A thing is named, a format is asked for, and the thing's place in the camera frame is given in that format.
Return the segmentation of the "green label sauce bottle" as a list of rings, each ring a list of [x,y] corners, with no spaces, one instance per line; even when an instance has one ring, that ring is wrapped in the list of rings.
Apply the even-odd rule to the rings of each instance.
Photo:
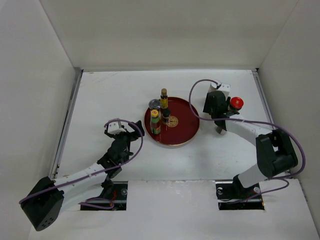
[[[150,130],[154,135],[158,135],[161,132],[159,111],[156,109],[150,111]]]

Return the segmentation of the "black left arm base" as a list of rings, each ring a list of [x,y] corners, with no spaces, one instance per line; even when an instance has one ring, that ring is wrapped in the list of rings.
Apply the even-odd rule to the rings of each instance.
[[[111,189],[103,190],[93,200],[80,206],[81,211],[125,211],[127,209],[128,182],[115,181]]]

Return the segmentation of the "small black label spice bottle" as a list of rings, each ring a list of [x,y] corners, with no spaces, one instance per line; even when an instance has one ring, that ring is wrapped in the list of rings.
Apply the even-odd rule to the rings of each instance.
[[[162,122],[164,125],[168,126],[170,122],[171,111],[169,108],[164,108],[162,110]]]

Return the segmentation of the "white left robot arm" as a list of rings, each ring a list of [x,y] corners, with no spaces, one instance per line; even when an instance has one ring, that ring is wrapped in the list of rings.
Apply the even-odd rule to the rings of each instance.
[[[142,122],[128,121],[132,131],[115,118],[105,124],[105,135],[113,141],[106,153],[91,166],[71,175],[50,179],[41,178],[29,194],[19,201],[20,207],[33,228],[39,232],[48,228],[58,216],[74,205],[87,205],[93,199],[108,199],[112,195],[113,181],[122,166],[133,160],[131,142],[143,140]]]

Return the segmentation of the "red cap sauce jar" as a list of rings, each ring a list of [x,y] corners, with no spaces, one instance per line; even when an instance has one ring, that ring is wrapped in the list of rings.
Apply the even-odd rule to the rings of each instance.
[[[243,101],[242,98],[240,98],[238,96],[232,97],[229,100],[228,108],[230,110],[239,111],[239,110],[241,110],[243,108],[243,106],[244,106],[244,101]]]

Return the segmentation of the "small yellow label bottle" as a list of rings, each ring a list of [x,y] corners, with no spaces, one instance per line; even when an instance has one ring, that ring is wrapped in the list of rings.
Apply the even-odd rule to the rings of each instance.
[[[160,105],[161,109],[167,109],[168,108],[168,93],[166,88],[161,89],[161,94],[160,94]]]

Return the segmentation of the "white lid small jar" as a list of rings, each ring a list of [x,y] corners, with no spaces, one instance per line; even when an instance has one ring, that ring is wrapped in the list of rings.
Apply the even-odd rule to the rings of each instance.
[[[226,131],[219,126],[217,126],[215,130],[219,135],[224,135],[226,133]]]

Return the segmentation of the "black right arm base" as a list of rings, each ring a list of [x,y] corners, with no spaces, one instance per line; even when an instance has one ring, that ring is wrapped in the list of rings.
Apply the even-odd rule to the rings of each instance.
[[[221,211],[264,210],[264,202],[259,183],[249,187],[235,189],[233,181],[216,181],[218,208]]]

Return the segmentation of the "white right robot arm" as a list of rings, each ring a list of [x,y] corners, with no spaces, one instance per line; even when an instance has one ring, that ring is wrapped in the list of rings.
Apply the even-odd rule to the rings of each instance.
[[[297,166],[298,158],[284,130],[270,129],[262,123],[243,119],[240,109],[244,102],[239,97],[226,97],[222,91],[207,93],[203,112],[214,120],[218,131],[234,133],[255,147],[256,164],[236,175],[232,183],[223,188],[224,194],[243,198],[259,182],[279,175]]]

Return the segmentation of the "blue label granule bottle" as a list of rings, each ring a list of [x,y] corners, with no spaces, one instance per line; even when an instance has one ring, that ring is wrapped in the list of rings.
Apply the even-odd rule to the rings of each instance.
[[[210,83],[210,86],[209,86],[209,88],[208,88],[208,92],[209,92],[209,93],[214,92],[214,91],[218,90],[219,87],[220,87],[219,84],[214,83],[214,82],[211,82],[211,83]]]

